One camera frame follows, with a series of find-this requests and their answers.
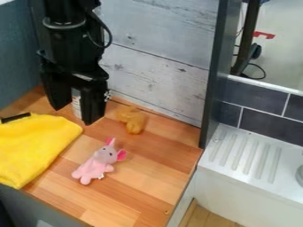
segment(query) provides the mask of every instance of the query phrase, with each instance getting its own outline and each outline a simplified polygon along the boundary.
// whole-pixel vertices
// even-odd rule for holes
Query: yellow cloth
[[[0,184],[19,189],[39,176],[82,128],[63,117],[31,114],[0,124]]]

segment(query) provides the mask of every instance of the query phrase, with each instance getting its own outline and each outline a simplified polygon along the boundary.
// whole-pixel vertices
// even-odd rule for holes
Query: pink plush mouse
[[[108,138],[105,146],[95,151],[94,155],[72,173],[72,177],[80,179],[81,184],[89,184],[91,179],[101,179],[105,172],[113,172],[113,164],[126,158],[126,151],[114,149],[115,138]]]

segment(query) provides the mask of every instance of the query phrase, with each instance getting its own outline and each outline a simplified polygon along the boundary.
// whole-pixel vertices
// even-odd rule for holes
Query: orange stuffed toy
[[[126,123],[129,134],[139,134],[145,126],[147,116],[134,106],[123,106],[116,112],[119,121]]]

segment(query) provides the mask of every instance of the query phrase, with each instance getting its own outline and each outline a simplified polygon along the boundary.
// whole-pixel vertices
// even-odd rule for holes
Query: wooden floor
[[[240,227],[240,225],[197,206],[186,227]]]
[[[197,205],[193,200],[179,227],[241,227]]]
[[[49,169],[22,190],[93,226],[165,226],[201,155],[199,129],[146,112],[145,131],[131,136],[114,115],[125,104],[114,98],[103,119],[84,126],[71,106],[55,112],[38,87],[1,110],[0,117],[25,112],[61,115],[84,128]],[[128,151],[127,159],[116,163],[115,172],[104,179],[89,186],[79,184],[72,171],[107,137],[117,137],[117,148]]]

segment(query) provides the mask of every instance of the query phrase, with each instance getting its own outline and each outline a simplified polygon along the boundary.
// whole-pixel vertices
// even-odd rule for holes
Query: whitewashed wood wall
[[[200,126],[219,0],[103,0],[115,95]]]

